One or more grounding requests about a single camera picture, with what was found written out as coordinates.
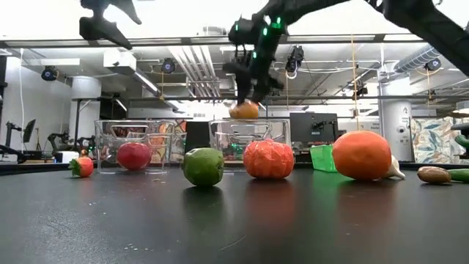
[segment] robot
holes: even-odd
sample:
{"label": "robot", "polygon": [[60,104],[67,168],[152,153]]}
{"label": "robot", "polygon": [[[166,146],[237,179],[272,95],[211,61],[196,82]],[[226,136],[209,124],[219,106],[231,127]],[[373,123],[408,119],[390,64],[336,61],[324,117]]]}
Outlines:
{"label": "robot", "polygon": [[[239,45],[254,45],[251,53],[244,51],[243,58],[228,62],[223,69],[234,73],[238,86],[238,105],[248,97],[252,86],[252,101],[261,102],[272,88],[283,89],[283,84],[269,75],[270,65],[287,27],[304,15],[341,4],[349,0],[269,0],[251,20],[240,18],[229,31],[229,41]],[[397,26],[435,47],[454,66],[469,76],[469,34],[435,8],[432,0],[364,0],[377,12]],[[80,19],[80,34],[85,40],[107,39],[124,48],[132,46],[118,30],[115,23],[103,18],[104,10],[113,4],[140,24],[132,0],[81,0],[81,6],[93,10],[92,18]]]}
{"label": "robot", "polygon": [[81,6],[92,10],[93,16],[80,18],[80,35],[88,41],[106,39],[130,50],[132,45],[117,28],[116,23],[109,22],[103,17],[104,11],[110,4],[122,10],[133,22],[141,24],[132,0],[81,0]]}

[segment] electrical cord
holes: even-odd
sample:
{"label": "electrical cord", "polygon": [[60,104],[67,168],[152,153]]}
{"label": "electrical cord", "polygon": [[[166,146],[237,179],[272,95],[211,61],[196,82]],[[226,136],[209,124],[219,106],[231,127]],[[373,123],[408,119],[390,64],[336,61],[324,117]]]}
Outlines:
{"label": "electrical cord", "polygon": [[21,100],[21,153],[24,151],[24,100],[23,100],[23,76],[21,75],[21,68],[23,67],[23,53],[24,49],[20,49],[20,67],[19,67],[19,74],[20,74],[20,100]]}

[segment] garlic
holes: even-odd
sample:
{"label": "garlic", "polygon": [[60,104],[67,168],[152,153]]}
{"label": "garlic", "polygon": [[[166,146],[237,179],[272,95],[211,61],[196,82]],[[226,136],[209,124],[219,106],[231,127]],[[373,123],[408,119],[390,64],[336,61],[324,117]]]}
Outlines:
{"label": "garlic", "polygon": [[405,180],[405,175],[399,170],[399,162],[392,155],[391,156],[391,165],[389,166],[388,173],[386,173],[385,178],[396,176],[401,180]]}

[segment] white column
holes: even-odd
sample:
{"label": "white column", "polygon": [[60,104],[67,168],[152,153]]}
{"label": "white column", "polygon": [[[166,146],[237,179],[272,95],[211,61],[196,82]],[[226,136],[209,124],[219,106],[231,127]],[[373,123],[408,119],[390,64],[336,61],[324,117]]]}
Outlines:
{"label": "white column", "polygon": [[[410,78],[405,77],[380,85],[381,95],[410,95]],[[398,161],[412,161],[409,100],[380,101],[380,130],[388,141],[391,152]]]}
{"label": "white column", "polygon": [[[101,81],[87,76],[73,77],[72,99],[76,98],[97,98],[101,96]],[[78,138],[90,137],[95,134],[95,120],[100,119],[101,103],[97,101],[89,102],[81,111],[78,119]],[[77,102],[72,102],[70,107],[70,138],[75,138],[75,118]]]}

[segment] small red fruit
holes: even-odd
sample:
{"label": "small red fruit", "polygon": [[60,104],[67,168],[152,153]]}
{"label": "small red fruit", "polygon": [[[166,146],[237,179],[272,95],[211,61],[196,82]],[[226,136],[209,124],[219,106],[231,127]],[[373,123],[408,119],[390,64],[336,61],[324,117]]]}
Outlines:
{"label": "small red fruit", "polygon": [[152,150],[145,144],[129,142],[119,147],[116,159],[120,166],[130,171],[138,171],[150,163]]}
{"label": "small red fruit", "polygon": [[88,157],[73,159],[69,169],[72,169],[72,177],[89,177],[93,173],[93,160]]}

